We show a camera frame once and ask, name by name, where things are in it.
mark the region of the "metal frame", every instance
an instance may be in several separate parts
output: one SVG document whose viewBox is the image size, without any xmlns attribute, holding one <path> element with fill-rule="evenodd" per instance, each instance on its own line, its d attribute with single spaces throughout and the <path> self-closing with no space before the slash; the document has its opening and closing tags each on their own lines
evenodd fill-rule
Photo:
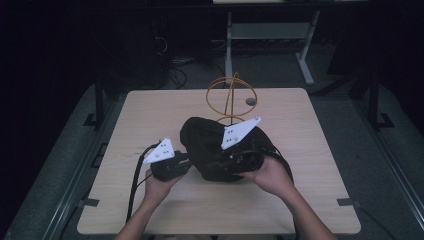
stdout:
<svg viewBox="0 0 424 240">
<path fill-rule="evenodd" d="M 232 13 L 228 13 L 227 21 L 227 52 L 225 56 L 225 77 L 227 84 L 233 77 L 233 64 L 231 60 L 232 39 L 305 39 L 305 45 L 301 52 L 296 53 L 296 60 L 302 71 L 307 85 L 314 85 L 314 79 L 306 63 L 306 55 L 311 46 L 315 27 L 318 22 L 320 11 L 314 12 L 310 23 L 233 23 Z"/>
</svg>

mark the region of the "hand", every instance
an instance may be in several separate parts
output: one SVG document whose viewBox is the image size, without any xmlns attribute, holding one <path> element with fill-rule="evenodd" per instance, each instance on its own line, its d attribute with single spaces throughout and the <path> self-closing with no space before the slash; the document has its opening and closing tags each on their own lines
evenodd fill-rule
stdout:
<svg viewBox="0 0 424 240">
<path fill-rule="evenodd" d="M 153 212 L 160 205 L 160 203 L 168 196 L 172 186 L 177 183 L 183 176 L 176 177 L 169 180 L 168 182 L 161 182 L 155 177 L 150 176 L 152 171 L 149 169 L 146 171 L 146 188 L 144 192 L 144 198 L 141 202 L 140 207 L 133 214 L 130 220 L 121 229 L 119 234 L 116 236 L 118 239 L 141 239 L 141 236 L 146 229 L 146 225 L 152 216 Z"/>
<path fill-rule="evenodd" d="M 146 171 L 146 177 L 152 174 L 152 170 Z M 144 193 L 143 202 L 152 204 L 155 208 L 168 196 L 172 186 L 177 183 L 183 176 L 179 176 L 169 180 L 168 182 L 162 182 L 155 177 L 150 176 L 146 179 L 146 188 Z"/>
<path fill-rule="evenodd" d="M 265 156 L 264 163 L 260 169 L 237 175 L 251 179 L 262 190 L 283 200 L 294 190 L 293 182 L 283 165 L 269 156 Z"/>
</svg>

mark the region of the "light wood tabletop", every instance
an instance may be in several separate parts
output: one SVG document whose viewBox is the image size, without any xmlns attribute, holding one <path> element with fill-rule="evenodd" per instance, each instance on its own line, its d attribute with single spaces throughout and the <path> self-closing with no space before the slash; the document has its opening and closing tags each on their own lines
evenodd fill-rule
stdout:
<svg viewBox="0 0 424 240">
<path fill-rule="evenodd" d="M 258 104 L 245 120 L 260 116 L 261 128 L 290 164 L 294 182 L 318 216 L 334 233 L 357 233 L 361 226 L 315 111 L 303 89 L 255 89 Z M 211 104 L 224 109 L 228 90 L 214 89 Z M 236 89 L 235 113 L 251 107 L 249 89 Z M 82 234 L 116 234 L 125 224 L 132 179 L 143 151 L 169 136 L 174 150 L 186 152 L 179 132 L 190 117 L 219 119 L 206 102 L 206 90 L 133 91 L 127 96 L 96 176 L 90 199 L 78 223 Z M 139 179 L 149 165 L 143 165 Z M 133 211 L 144 194 L 137 190 Z M 277 197 L 243 179 L 207 182 L 193 166 L 172 189 L 147 225 L 147 234 L 284 234 L 293 233 L 293 219 Z"/>
</svg>

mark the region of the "black fabric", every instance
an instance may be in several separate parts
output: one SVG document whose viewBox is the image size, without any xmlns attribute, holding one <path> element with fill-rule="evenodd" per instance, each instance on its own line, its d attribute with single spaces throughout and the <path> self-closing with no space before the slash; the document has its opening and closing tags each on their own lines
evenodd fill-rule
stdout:
<svg viewBox="0 0 424 240">
<path fill-rule="evenodd" d="M 180 131 L 180 141 L 186 147 L 190 161 L 205 180 L 240 180 L 243 177 L 234 174 L 259 169 L 263 155 L 279 160 L 293 180 L 290 166 L 260 128 L 253 128 L 240 143 L 223 151 L 224 127 L 214 120 L 191 117 Z"/>
</svg>

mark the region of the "gray carpet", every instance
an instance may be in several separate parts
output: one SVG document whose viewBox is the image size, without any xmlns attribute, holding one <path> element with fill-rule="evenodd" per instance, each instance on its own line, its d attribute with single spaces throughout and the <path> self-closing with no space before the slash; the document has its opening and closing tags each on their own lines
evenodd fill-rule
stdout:
<svg viewBox="0 0 424 240">
<path fill-rule="evenodd" d="M 250 58 L 235 58 L 234 70 L 239 72 L 240 78 L 256 88 L 301 87 L 313 92 L 338 79 L 338 76 L 325 73 L 334 47 L 318 45 L 311 49 L 308 57 L 316 84 L 307 86 L 295 61 L 294 52 L 297 49 L 297 46 L 287 47 L 278 54 L 265 52 Z M 222 68 L 223 60 L 216 58 L 215 63 Z M 215 65 L 195 63 L 179 69 L 187 74 L 186 87 L 189 89 L 205 89 L 212 80 L 222 76 Z M 369 130 L 368 123 L 358 110 L 358 106 L 364 106 L 365 102 L 350 100 L 347 97 L 349 86 L 347 84 L 326 97 L 311 98 L 347 191 L 353 200 L 358 201 L 397 239 L 424 239 L 423 230 L 375 142 L 374 132 Z M 164 87 L 174 88 L 172 81 Z M 94 89 L 91 87 L 87 90 L 17 214 L 7 239 L 43 239 L 55 210 L 61 206 L 60 203 L 66 202 L 61 200 L 71 180 L 75 179 L 75 171 L 81 165 L 90 166 L 101 144 L 109 141 L 124 100 L 125 94 L 117 100 L 105 100 L 106 121 L 99 131 L 94 131 L 93 127 L 83 126 L 87 115 L 95 112 Z M 423 199 L 423 136 L 409 122 L 396 99 L 385 88 L 381 88 L 380 109 L 391 117 L 396 126 L 383 129 L 381 134 L 393 153 L 402 160 L 403 170 Z M 54 235 L 54 239 L 60 238 L 61 233 L 62 239 L 113 239 L 113 236 L 85 236 L 76 230 L 82 209 L 77 208 L 75 212 L 72 210 L 90 189 L 96 172 L 96 168 L 87 168 L 81 173 L 76 187 L 77 194 L 67 201 L 69 206 L 65 212 L 69 222 L 58 226 L 58 234 Z M 357 213 L 362 225 L 361 232 L 341 235 L 340 239 L 390 239 L 375 221 L 359 209 Z"/>
</svg>

